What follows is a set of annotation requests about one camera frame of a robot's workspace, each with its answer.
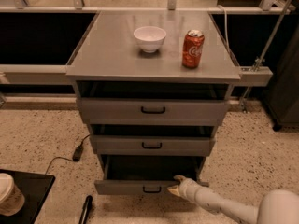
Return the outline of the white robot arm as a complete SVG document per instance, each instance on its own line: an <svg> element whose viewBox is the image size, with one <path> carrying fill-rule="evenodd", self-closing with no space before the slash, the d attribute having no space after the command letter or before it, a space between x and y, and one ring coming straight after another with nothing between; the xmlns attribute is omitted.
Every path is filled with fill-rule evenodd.
<svg viewBox="0 0 299 224"><path fill-rule="evenodd" d="M175 175L178 185L168 191L210 213L223 213L237 224L299 224L299 195L283 189L271 190L259 206L226 199L183 175Z"/></svg>

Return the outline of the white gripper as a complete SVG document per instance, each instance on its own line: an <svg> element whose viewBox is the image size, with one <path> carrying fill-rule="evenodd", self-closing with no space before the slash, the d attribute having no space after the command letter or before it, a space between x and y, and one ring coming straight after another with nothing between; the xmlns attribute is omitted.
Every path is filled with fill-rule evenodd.
<svg viewBox="0 0 299 224"><path fill-rule="evenodd" d="M175 185L167 188L171 194L177 197L181 196L183 199L191 203L203 202L203 193L205 191L203 186L184 175L175 175L174 179L179 181L180 184L179 186Z"/></svg>

